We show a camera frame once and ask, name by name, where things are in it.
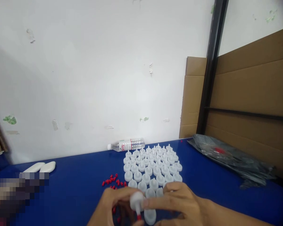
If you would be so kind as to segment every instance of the white bottle cap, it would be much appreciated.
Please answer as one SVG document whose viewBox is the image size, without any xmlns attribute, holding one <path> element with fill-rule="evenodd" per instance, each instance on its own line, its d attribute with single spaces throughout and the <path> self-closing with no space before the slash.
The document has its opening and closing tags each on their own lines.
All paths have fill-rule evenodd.
<svg viewBox="0 0 283 226">
<path fill-rule="evenodd" d="M 133 152 L 136 156 L 139 156 L 139 150 L 135 150 L 134 152 Z"/>
<path fill-rule="evenodd" d="M 161 157 L 161 161 L 163 162 L 164 160 L 168 160 L 168 157 L 167 157 L 167 154 L 166 153 L 164 153 Z"/>
<path fill-rule="evenodd" d="M 136 159 L 136 158 L 137 158 L 137 156 L 134 153 L 130 156 L 130 159 Z"/>
<path fill-rule="evenodd" d="M 146 151 L 149 152 L 149 153 L 152 151 L 152 149 L 150 148 L 150 146 L 147 147 Z"/>
<path fill-rule="evenodd" d="M 137 171 L 138 171 L 138 166 L 137 166 L 137 165 L 132 165 L 132 166 L 131 166 L 131 172 L 132 172 L 133 174 L 135 174 Z"/>
<path fill-rule="evenodd" d="M 143 154 L 144 154 L 145 152 L 146 152 L 146 150 L 145 150 L 145 149 L 143 149 L 143 148 L 139 150 L 139 153 L 140 153 L 140 154 L 141 154 L 141 153 L 143 153 Z"/>
<path fill-rule="evenodd" d="M 144 173 L 141 178 L 142 178 L 141 180 L 142 180 L 143 182 L 145 182 L 146 185 L 148 185 L 149 182 L 150 182 L 150 180 L 151 180 L 151 177 L 150 177 L 148 174 L 146 174 L 146 173 Z"/>
<path fill-rule="evenodd" d="M 167 151 L 168 150 L 173 150 L 173 148 L 170 146 L 170 144 L 166 147 Z"/>
<path fill-rule="evenodd" d="M 152 226 L 156 222 L 156 210 L 153 209 L 148 209 L 144 211 L 144 218 L 145 222 L 149 225 Z"/>
<path fill-rule="evenodd" d="M 141 174 L 142 174 L 142 173 L 141 173 L 140 171 L 137 171 L 137 172 L 134 173 L 134 180 L 135 180 L 136 182 L 141 182 L 141 180 L 142 180 L 142 179 L 141 179 L 141 178 L 142 178 L 142 177 L 141 177 L 141 176 L 142 176 Z"/>
<path fill-rule="evenodd" d="M 172 156 L 172 155 L 170 155 L 169 157 L 168 157 L 168 162 L 170 163 L 170 164 L 174 164 L 175 163 L 175 159 L 174 159 L 174 157 Z"/>
<path fill-rule="evenodd" d="M 178 172 L 182 171 L 182 165 L 179 163 L 179 161 L 177 163 L 174 163 L 174 166 L 176 167 Z"/>
<path fill-rule="evenodd" d="M 156 149 L 158 150 L 158 149 L 161 149 L 161 146 L 159 146 L 159 143 L 158 143 L 158 145 L 156 146 Z"/>
<path fill-rule="evenodd" d="M 158 155 L 155 155 L 155 156 L 154 156 L 154 161 L 155 161 L 155 162 L 158 162 L 158 161 L 160 161 L 160 160 L 161 160 L 161 158 L 160 158 Z"/>
<path fill-rule="evenodd" d="M 133 173 L 131 171 L 125 172 L 125 181 L 129 182 L 133 178 Z"/>
<path fill-rule="evenodd" d="M 142 160 L 142 163 L 145 164 L 145 166 L 149 165 L 149 160 L 147 159 L 147 157 Z"/>
<path fill-rule="evenodd" d="M 146 195 L 146 198 L 155 198 L 156 197 L 155 191 L 152 188 L 148 188 L 146 190 L 145 195 Z"/>
<path fill-rule="evenodd" d="M 138 183 L 137 188 L 141 190 L 143 193 L 145 193 L 147 190 L 147 185 L 144 181 L 141 181 Z"/>
<path fill-rule="evenodd" d="M 144 154 L 144 153 L 140 153 L 140 154 L 139 154 L 139 157 L 140 157 L 141 159 L 144 159 L 144 158 L 145 158 L 145 154 Z"/>
<path fill-rule="evenodd" d="M 178 156 L 176 155 L 176 152 L 174 152 L 173 157 L 174 157 L 175 162 L 177 162 L 179 158 L 178 158 Z"/>
<path fill-rule="evenodd" d="M 156 190 L 156 197 L 162 197 L 164 195 L 163 188 L 159 188 Z"/>
<path fill-rule="evenodd" d="M 156 180 L 157 180 L 159 186 L 162 186 L 165 182 L 164 176 L 162 176 L 162 174 L 158 174 L 156 176 Z"/>
<path fill-rule="evenodd" d="M 130 164 L 130 165 L 136 165 L 135 159 L 131 159 L 131 160 L 129 161 L 129 164 Z"/>
<path fill-rule="evenodd" d="M 163 161 L 163 165 L 169 167 L 169 166 L 170 166 L 170 163 L 169 163 L 168 161 L 164 160 L 164 161 Z"/>
<path fill-rule="evenodd" d="M 145 168 L 145 174 L 148 174 L 149 176 L 152 176 L 153 169 L 151 167 L 146 167 Z"/>
<path fill-rule="evenodd" d="M 154 168 L 156 167 L 156 164 L 155 164 L 155 162 L 153 162 L 153 161 L 150 161 L 150 162 L 149 162 L 149 165 L 148 165 L 148 167 L 150 167 L 150 168 L 154 169 Z"/>
<path fill-rule="evenodd" d="M 139 170 L 141 173 L 145 171 L 145 168 L 146 168 L 146 165 L 143 164 L 143 163 L 140 163 L 140 164 L 138 165 L 138 170 Z"/>
<path fill-rule="evenodd" d="M 182 177 L 179 175 L 179 172 L 173 174 L 174 181 L 182 182 Z"/>
<path fill-rule="evenodd" d="M 157 180 L 155 180 L 155 178 L 150 180 L 149 187 L 152 188 L 154 191 L 156 191 L 158 189 L 158 182 L 157 182 Z"/>
<path fill-rule="evenodd" d="M 124 162 L 124 164 L 129 163 L 130 162 L 130 158 L 129 157 L 125 157 L 123 162 Z"/>
<path fill-rule="evenodd" d="M 128 171 L 130 171 L 130 170 L 131 170 L 131 165 L 130 165 L 129 163 L 125 164 L 125 165 L 124 165 L 124 171 L 125 171 L 125 172 L 128 172 Z"/>
<path fill-rule="evenodd" d="M 142 158 L 137 157 L 135 161 L 136 161 L 136 164 L 139 165 L 142 162 Z"/>
<path fill-rule="evenodd" d="M 126 157 L 131 157 L 131 155 L 132 155 L 132 153 L 128 150 L 127 152 L 126 152 Z"/>
<path fill-rule="evenodd" d="M 170 174 L 174 175 L 177 172 L 177 169 L 175 166 L 171 165 L 169 166 L 169 171 L 170 171 Z"/>
<path fill-rule="evenodd" d="M 161 168 L 161 173 L 162 173 L 162 175 L 169 174 L 170 173 L 169 168 L 167 166 L 163 165 L 162 168 Z"/>
<path fill-rule="evenodd" d="M 128 187 L 137 188 L 137 182 L 135 180 L 130 180 L 128 183 Z"/>
<path fill-rule="evenodd" d="M 161 174 L 160 168 L 155 166 L 154 169 L 153 169 L 153 174 L 154 174 L 154 176 Z"/>
<path fill-rule="evenodd" d="M 166 174 L 164 176 L 164 179 L 165 179 L 166 183 L 170 183 L 170 182 L 174 181 L 174 178 L 172 177 L 172 175 L 170 173 Z"/>
</svg>

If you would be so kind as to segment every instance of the green paint mark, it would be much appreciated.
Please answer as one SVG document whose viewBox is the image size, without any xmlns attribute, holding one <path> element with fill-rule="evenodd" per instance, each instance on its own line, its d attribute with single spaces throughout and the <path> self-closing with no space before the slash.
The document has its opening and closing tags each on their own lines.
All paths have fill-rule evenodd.
<svg viewBox="0 0 283 226">
<path fill-rule="evenodd" d="M 14 125 L 17 123 L 17 120 L 14 116 L 6 116 L 3 121 L 7 121 L 9 124 Z"/>
</svg>

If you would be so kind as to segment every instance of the bottle label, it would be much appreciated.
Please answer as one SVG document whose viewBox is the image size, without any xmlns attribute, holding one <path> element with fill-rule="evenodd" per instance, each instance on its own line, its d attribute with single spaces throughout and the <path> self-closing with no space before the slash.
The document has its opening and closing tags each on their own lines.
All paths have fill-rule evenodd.
<svg viewBox="0 0 283 226">
<path fill-rule="evenodd" d="M 119 150 L 120 151 L 132 150 L 131 139 L 130 140 L 120 140 L 119 141 Z"/>
</svg>

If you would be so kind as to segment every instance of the plastic water bottle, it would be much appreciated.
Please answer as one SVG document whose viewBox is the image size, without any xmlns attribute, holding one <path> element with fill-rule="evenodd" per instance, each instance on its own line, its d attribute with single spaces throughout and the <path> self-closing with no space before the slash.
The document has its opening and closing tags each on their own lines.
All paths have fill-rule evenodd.
<svg viewBox="0 0 283 226">
<path fill-rule="evenodd" d="M 112 144 L 108 144 L 108 150 L 115 150 L 117 152 L 141 149 L 145 147 L 144 138 L 120 140 Z"/>
</svg>

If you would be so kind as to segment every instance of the white plastic cap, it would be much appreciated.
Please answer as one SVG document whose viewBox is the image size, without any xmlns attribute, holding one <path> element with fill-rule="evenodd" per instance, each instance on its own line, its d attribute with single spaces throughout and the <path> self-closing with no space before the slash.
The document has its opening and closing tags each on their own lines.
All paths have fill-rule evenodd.
<svg viewBox="0 0 283 226">
<path fill-rule="evenodd" d="M 137 188 L 139 190 L 141 190 L 142 192 L 146 192 L 147 185 L 146 185 L 146 183 L 144 181 L 141 181 L 141 182 L 138 183 Z"/>
<path fill-rule="evenodd" d="M 152 226 L 156 222 L 156 210 L 153 209 L 148 209 L 144 211 L 144 218 L 145 222 L 149 225 Z"/>
<path fill-rule="evenodd" d="M 125 181 L 129 182 L 133 178 L 133 173 L 131 171 L 125 172 Z"/>
<path fill-rule="evenodd" d="M 148 174 L 146 174 L 146 173 L 144 173 L 141 178 L 142 178 L 141 180 L 142 180 L 143 182 L 145 182 L 146 185 L 148 185 L 149 182 L 150 182 L 150 180 L 151 180 L 151 177 L 150 177 Z"/>
<path fill-rule="evenodd" d="M 137 188 L 137 182 L 135 180 L 130 180 L 128 183 L 128 187 Z"/>
<path fill-rule="evenodd" d="M 156 180 L 157 180 L 159 186 L 162 186 L 165 182 L 164 176 L 162 176 L 162 174 L 158 174 L 156 176 Z"/>
<path fill-rule="evenodd" d="M 146 190 L 145 195 L 146 195 L 146 198 L 155 198 L 156 197 L 155 191 L 152 188 L 148 188 Z"/>
<path fill-rule="evenodd" d="M 136 181 L 136 182 L 141 182 L 141 178 L 142 178 L 142 175 L 141 175 L 142 173 L 140 172 L 140 171 L 137 171 L 137 172 L 135 172 L 134 173 L 134 180 Z"/>
</svg>

